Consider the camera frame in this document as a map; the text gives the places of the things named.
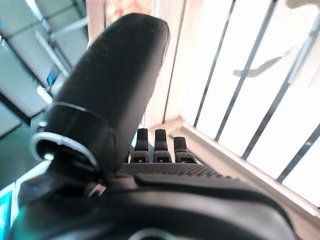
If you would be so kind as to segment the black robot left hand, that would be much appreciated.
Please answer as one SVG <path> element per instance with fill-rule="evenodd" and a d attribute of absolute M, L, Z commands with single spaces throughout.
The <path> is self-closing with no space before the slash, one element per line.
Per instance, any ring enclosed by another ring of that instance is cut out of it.
<path fill-rule="evenodd" d="M 21 183 L 11 240 L 295 240 L 264 190 L 198 164 L 184 137 L 139 128 L 170 41 L 127 14 L 92 43 L 31 137 L 47 170 Z"/>

